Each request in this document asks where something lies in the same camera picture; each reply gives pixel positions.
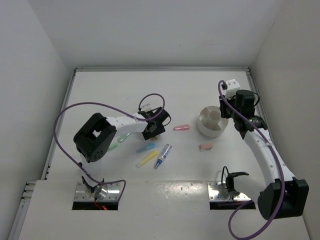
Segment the blue highlighter pen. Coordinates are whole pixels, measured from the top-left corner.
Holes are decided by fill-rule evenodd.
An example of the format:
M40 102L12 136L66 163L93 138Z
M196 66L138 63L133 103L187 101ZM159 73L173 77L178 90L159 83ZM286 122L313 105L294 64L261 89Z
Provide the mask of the blue highlighter pen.
M149 151L149 150L151 150L151 149L153 149L153 148L155 148L156 147L156 144L155 143L148 143L148 144L146 144L145 146L142 146L142 147L140 147L139 149L137 149L136 150L136 153L137 154L140 154L140 153L143 153L143 152L146 152L146 151Z

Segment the pink highlighter pen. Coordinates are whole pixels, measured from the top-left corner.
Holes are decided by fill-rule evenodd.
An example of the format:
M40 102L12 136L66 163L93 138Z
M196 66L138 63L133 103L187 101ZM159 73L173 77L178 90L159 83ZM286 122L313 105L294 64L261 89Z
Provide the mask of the pink highlighter pen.
M177 125L173 127L174 131L186 131L190 129L189 124L182 124L182 125Z

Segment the green highlighter pen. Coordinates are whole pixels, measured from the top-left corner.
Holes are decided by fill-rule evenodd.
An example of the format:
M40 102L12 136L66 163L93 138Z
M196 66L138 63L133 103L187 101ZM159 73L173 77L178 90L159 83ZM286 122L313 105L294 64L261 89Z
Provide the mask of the green highlighter pen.
M130 135L131 135L130 133L127 133L127 134L119 136L116 141L112 142L109 145L107 151L109 152L109 151L116 149L119 146L119 144L123 143Z

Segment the white round divided container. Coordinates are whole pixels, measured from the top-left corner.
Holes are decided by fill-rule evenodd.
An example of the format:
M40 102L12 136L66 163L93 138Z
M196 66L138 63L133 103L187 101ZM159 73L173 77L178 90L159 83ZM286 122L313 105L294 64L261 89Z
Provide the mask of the white round divided container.
M198 116L197 128L206 137L217 138L225 131L228 123L228 119L221 117L219 107L207 106Z

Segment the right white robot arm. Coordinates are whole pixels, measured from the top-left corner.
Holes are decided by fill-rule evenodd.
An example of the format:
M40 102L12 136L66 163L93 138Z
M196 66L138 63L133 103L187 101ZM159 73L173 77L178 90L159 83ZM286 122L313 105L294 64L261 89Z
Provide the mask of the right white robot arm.
M267 124L255 114L255 93L237 90L230 99L221 94L219 101L221 117L233 119L235 129L249 146L262 171L265 186L252 197L262 217L269 220L277 205L280 207L276 219L301 216L309 185L306 180L296 178L274 148Z

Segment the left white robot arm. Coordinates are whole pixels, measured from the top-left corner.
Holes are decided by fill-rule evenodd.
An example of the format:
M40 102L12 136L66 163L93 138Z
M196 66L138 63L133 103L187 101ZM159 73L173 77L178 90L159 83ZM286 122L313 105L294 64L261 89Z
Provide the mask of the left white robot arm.
M88 192L97 199L102 198L106 187L100 159L105 156L115 137L141 133L144 140L149 140L166 131L166 120L170 121L171 116L162 107L141 110L133 117L106 117L99 112L93 114L73 137L81 156L80 166L84 169L82 183Z

